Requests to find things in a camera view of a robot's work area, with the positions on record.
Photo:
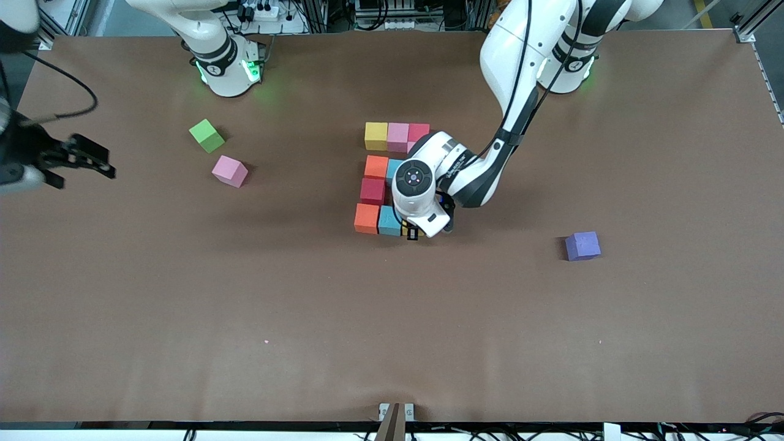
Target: metal bracket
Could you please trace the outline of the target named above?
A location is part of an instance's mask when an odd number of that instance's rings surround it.
[[[754,43],[757,41],[754,34],[742,34],[739,26],[733,26],[732,33],[735,34],[735,41],[738,43]]]
[[[379,414],[381,414],[381,407],[387,405],[383,411],[383,418],[379,431],[376,433],[376,440],[378,441],[405,441],[405,422],[408,420],[408,406],[411,406],[411,416],[414,416],[414,405],[395,403],[381,403],[379,405]]]
[[[390,408],[389,403],[381,403],[379,404],[379,421],[383,421],[384,416],[387,415],[387,411]],[[406,403],[404,407],[405,411],[405,420],[406,421],[416,421],[414,419],[414,403]]]

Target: foam cube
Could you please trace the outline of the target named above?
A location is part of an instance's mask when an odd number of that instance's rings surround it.
[[[430,133],[430,124],[409,124],[408,143],[406,145],[408,151],[406,153],[411,151],[411,148],[414,147],[414,144],[416,144],[416,141],[418,141],[419,138],[427,135],[428,133]]]
[[[392,181],[394,180],[394,174],[397,171],[397,168],[402,164],[403,161],[400,159],[390,159],[387,163],[387,185],[392,185]]]
[[[570,262],[587,261],[601,255],[595,231],[575,233],[566,238],[566,254]]]
[[[240,188],[245,177],[248,176],[248,169],[246,169],[245,165],[237,159],[221,155],[220,159],[218,159],[218,163],[215,164],[215,167],[212,169],[212,174],[224,184]]]
[[[387,150],[397,153],[407,153],[408,147],[408,124],[402,122],[390,122],[387,128]]]
[[[369,235],[379,234],[377,228],[379,222],[379,207],[367,204],[357,204],[357,212],[354,215],[354,230],[358,233]]]
[[[365,162],[365,177],[386,179],[389,160],[385,156],[368,155],[368,159]]]
[[[365,149],[377,151],[387,149],[387,126],[385,122],[365,123]]]
[[[408,223],[407,220],[403,220],[403,226],[400,228],[400,234],[402,236],[408,237],[408,228],[410,226],[411,225]],[[427,236],[426,235],[421,235],[421,234],[419,234],[419,232],[417,232],[416,238],[420,238],[420,237],[427,237]]]
[[[207,153],[212,153],[216,148],[223,145],[225,142],[220,136],[215,127],[206,119],[202,119],[197,125],[191,127],[189,130],[196,142],[201,145]]]
[[[386,189],[386,182],[383,179],[364,177],[362,178],[362,188],[359,192],[359,201],[368,205],[384,205]]]
[[[382,206],[379,213],[379,234],[400,236],[401,225],[394,216],[394,208],[391,206]]]

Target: red cube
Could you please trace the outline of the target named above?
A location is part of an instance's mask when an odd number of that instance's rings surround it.
[[[363,204],[384,205],[384,192],[387,190],[387,183],[384,179],[374,177],[362,178],[362,189],[359,192],[359,200]]]

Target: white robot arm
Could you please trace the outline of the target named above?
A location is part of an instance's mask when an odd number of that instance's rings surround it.
[[[261,81],[263,54],[257,42],[229,35],[212,9],[228,0],[126,0],[165,21],[196,57],[201,80],[222,97],[236,97]]]
[[[420,139],[397,168],[392,183],[395,209],[428,237],[452,228],[452,217],[435,197],[437,189],[466,208],[483,206],[493,196],[539,105],[537,81],[548,92],[576,89],[587,78],[604,33],[624,16],[641,20],[661,5],[661,0],[576,1],[579,8],[575,0],[512,0],[490,30],[480,65],[504,114],[495,138],[479,155],[447,133],[432,133]],[[453,208],[451,201],[445,205]]]

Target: magenta cube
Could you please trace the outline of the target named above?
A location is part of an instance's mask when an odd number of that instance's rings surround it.
[[[359,202],[368,205],[384,205],[384,195],[387,189],[387,180],[374,177],[362,179],[359,191]]]
[[[408,142],[415,143],[419,138],[430,133],[430,124],[409,124]]]
[[[408,147],[408,124],[390,122],[387,127],[387,150],[407,153],[406,147]]]
[[[248,169],[237,159],[221,156],[218,163],[215,164],[215,168],[212,169],[212,174],[224,184],[240,188],[242,181],[248,176]]]

